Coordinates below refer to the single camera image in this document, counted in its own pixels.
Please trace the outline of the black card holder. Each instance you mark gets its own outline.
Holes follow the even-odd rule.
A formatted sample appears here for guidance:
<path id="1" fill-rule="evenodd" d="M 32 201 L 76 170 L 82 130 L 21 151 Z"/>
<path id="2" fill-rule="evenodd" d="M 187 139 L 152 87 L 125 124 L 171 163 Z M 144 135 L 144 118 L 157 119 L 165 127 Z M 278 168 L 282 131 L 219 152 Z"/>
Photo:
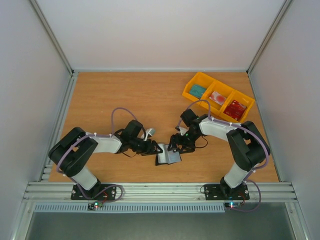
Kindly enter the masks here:
<path id="1" fill-rule="evenodd" d="M 171 165 L 182 161 L 179 152 L 173 150 L 168 151 L 168 144 L 160 143 L 159 147 L 162 153 L 158 153 L 155 157 L 156 166 Z"/>

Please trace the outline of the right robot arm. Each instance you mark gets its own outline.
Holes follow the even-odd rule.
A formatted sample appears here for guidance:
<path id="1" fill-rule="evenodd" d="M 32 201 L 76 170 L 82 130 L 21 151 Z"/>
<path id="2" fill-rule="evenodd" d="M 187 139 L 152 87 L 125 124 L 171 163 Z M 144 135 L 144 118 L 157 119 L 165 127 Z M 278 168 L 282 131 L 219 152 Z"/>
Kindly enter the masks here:
<path id="1" fill-rule="evenodd" d="M 176 126 L 178 133 L 170 137 L 168 151 L 192 153 L 196 150 L 196 141 L 205 136 L 228 142 L 234 164 L 220 180 L 219 191 L 224 199 L 234 197 L 248 177 L 269 162 L 271 150 L 251 121 L 234 123 L 207 114 L 198 116 L 190 108 L 181 114 L 180 120 L 187 129 Z"/>

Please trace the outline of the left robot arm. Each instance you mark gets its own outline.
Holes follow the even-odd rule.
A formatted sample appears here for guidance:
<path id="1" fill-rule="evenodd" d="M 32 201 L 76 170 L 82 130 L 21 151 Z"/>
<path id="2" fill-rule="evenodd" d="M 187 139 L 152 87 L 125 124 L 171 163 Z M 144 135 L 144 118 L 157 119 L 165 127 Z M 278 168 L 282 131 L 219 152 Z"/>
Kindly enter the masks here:
<path id="1" fill-rule="evenodd" d="M 164 152 L 139 121 L 131 120 L 111 134 L 89 133 L 75 127 L 49 150 L 48 157 L 56 164 L 57 172 L 76 183 L 83 198 L 96 200 L 107 188 L 87 168 L 89 158 L 96 153 L 124 154 L 127 150 L 141 156 Z"/>

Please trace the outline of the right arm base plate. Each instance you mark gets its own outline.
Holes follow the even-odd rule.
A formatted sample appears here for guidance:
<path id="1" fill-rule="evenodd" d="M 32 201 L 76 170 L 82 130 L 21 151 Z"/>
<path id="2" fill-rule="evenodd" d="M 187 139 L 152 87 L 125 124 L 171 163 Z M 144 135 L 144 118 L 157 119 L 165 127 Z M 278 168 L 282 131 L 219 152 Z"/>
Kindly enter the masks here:
<path id="1" fill-rule="evenodd" d="M 236 188 L 221 186 L 220 184 L 205 184 L 204 195 L 206 200 L 212 201 L 240 201 L 249 200 L 249 190 L 246 185 L 240 184 Z"/>

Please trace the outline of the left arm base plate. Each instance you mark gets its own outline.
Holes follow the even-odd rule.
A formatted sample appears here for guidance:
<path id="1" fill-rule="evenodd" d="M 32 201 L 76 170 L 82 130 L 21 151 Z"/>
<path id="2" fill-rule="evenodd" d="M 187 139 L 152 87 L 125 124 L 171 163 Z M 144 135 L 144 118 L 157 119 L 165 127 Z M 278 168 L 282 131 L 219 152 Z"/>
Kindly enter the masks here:
<path id="1" fill-rule="evenodd" d="M 71 191 L 71 200 L 113 201 L 116 199 L 117 187 L 112 184 L 97 183 L 90 190 L 74 185 Z"/>

